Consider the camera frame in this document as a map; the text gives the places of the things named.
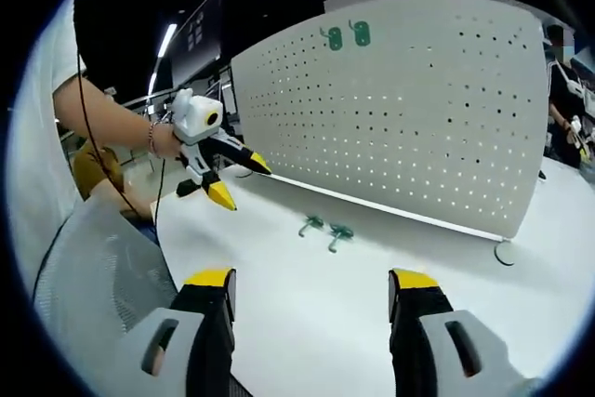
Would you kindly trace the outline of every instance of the cable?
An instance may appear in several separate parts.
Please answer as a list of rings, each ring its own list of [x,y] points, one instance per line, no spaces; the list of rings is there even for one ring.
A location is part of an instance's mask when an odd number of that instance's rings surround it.
[[[93,150],[95,151],[95,154],[97,155],[98,159],[99,159],[99,165],[101,166],[101,170],[103,171],[103,174],[105,175],[105,177],[107,177],[107,179],[110,181],[110,183],[112,184],[112,186],[115,188],[116,191],[118,191],[118,193],[122,196],[122,198],[124,199],[124,201],[126,202],[126,204],[130,207],[130,209],[132,211],[134,211],[134,213],[139,216],[139,218],[141,220],[144,220],[144,217],[140,215],[140,213],[138,212],[138,210],[130,203],[130,201],[126,198],[126,196],[124,195],[123,192],[121,192],[117,186],[115,185],[115,183],[113,182],[113,179],[110,177],[110,173],[107,170],[107,168],[105,167],[105,165],[103,164],[103,160],[101,159],[101,156],[99,154],[99,149],[97,147],[97,143],[95,142],[95,138],[93,137],[93,132],[91,132],[91,125],[89,123],[89,118],[88,115],[86,114],[86,105],[85,105],[85,95],[83,93],[83,76],[81,74],[81,53],[79,51],[79,49],[76,49],[76,67],[78,70],[78,87],[79,87],[79,92],[81,94],[81,105],[83,107],[83,116],[85,117],[85,124],[86,124],[86,130],[89,134],[89,139],[91,140],[91,144],[93,145]],[[163,174],[164,174],[164,170],[162,170],[162,184],[161,186],[163,186]],[[159,200],[161,197],[157,197],[157,206],[159,206]],[[155,237],[157,236],[157,226],[156,226],[156,220],[155,220],[155,225],[153,225],[152,228]]]
[[[157,193],[157,205],[155,206],[155,230],[157,230],[157,216],[159,216],[159,204],[161,203],[161,192],[164,188],[164,176],[165,176],[165,158],[161,163],[161,179],[159,180],[159,192]]]
[[[250,171],[247,174],[243,175],[243,176],[235,176],[237,179],[245,179],[246,177],[250,177],[252,174],[254,174],[254,171]]]
[[[503,261],[503,260],[502,260],[502,259],[501,259],[501,258],[498,256],[497,249],[498,249],[498,247],[499,247],[499,246],[501,246],[501,245],[502,245],[503,243],[505,243],[505,242],[507,242],[507,241],[498,242],[496,245],[494,245],[494,256],[495,256],[496,260],[497,260],[498,262],[500,262],[502,265],[505,265],[505,266],[507,266],[507,267],[512,267],[512,266],[514,265],[514,262],[511,262],[511,263],[504,262],[504,261]]]

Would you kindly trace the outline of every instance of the pegboard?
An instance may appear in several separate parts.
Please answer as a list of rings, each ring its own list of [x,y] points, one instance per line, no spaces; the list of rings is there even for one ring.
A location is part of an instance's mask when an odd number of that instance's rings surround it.
[[[542,31],[527,11],[370,1],[277,33],[231,67],[245,140],[275,174],[505,237],[519,229],[548,117]]]

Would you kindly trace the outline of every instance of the green clip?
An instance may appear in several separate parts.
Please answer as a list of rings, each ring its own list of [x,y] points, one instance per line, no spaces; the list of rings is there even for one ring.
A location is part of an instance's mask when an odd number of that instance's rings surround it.
[[[336,223],[331,224],[331,234],[335,236],[333,242],[328,246],[328,251],[331,253],[336,253],[337,249],[335,248],[335,244],[339,239],[348,240],[353,237],[353,231],[351,228],[346,227],[345,225],[338,225]]]
[[[301,227],[301,229],[299,230],[299,232],[297,232],[297,234],[299,234],[299,237],[304,237],[304,230],[306,230],[308,227],[313,227],[313,228],[317,228],[320,230],[323,226],[324,226],[324,220],[322,220],[318,216],[307,216],[306,217],[306,225]]]
[[[331,50],[338,51],[343,48],[343,35],[340,28],[330,28],[328,34],[326,34],[323,27],[320,27],[320,34],[328,39],[328,46]]]
[[[371,37],[370,37],[370,26],[368,22],[363,20],[359,20],[355,22],[355,25],[351,24],[350,20],[350,28],[355,33],[355,43],[358,46],[369,46]]]

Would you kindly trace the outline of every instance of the hand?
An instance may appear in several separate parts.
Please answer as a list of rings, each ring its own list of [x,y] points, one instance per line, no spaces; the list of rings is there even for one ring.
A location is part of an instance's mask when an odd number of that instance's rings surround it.
[[[573,146],[575,145],[575,134],[572,130],[568,130],[566,132],[566,142],[568,144],[572,144]]]
[[[153,129],[153,143],[158,157],[179,156],[181,142],[174,136],[174,125],[156,125]]]

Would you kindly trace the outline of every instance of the white table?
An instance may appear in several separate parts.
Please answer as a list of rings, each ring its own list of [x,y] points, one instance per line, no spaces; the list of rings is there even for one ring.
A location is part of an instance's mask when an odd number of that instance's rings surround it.
[[[473,312],[509,346],[515,367],[543,377],[570,348],[593,294],[595,193],[573,169],[544,159],[517,237],[502,245],[225,169],[238,206],[203,192],[162,199],[158,230],[178,287],[194,272],[237,269],[232,372],[266,396],[394,394],[388,271],[423,271],[455,309]],[[306,214],[350,226],[327,250],[328,229],[298,237]]]

